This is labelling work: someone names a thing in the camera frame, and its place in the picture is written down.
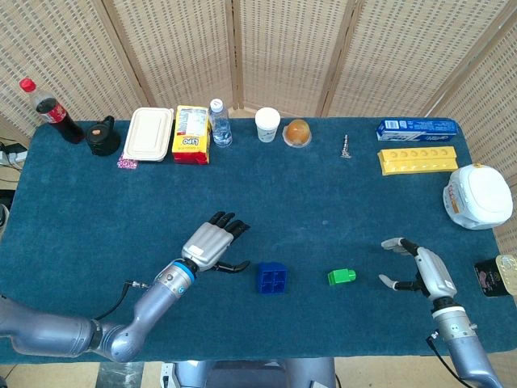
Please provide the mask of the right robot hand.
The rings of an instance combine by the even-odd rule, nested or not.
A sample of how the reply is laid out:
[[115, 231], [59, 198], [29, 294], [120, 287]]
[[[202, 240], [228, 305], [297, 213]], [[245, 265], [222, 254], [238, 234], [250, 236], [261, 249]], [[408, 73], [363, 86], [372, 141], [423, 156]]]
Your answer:
[[412, 281], [392, 280], [380, 274], [380, 280], [388, 288], [395, 291], [421, 291], [432, 302], [444, 297], [453, 299], [457, 294], [456, 286], [444, 262], [433, 251], [420, 247], [406, 238], [390, 238], [384, 240], [381, 246], [387, 251], [411, 255], [417, 266], [417, 275]]

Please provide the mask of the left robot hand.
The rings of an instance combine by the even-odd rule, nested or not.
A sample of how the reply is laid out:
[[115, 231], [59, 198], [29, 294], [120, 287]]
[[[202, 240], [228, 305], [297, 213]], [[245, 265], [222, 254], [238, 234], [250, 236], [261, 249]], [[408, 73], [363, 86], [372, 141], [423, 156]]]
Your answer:
[[194, 272], [238, 273], [250, 265], [249, 260], [235, 265], [221, 262], [227, 248], [250, 228], [241, 220], [233, 220], [234, 216], [223, 211], [215, 213], [183, 245], [181, 257], [185, 263], [194, 264]]

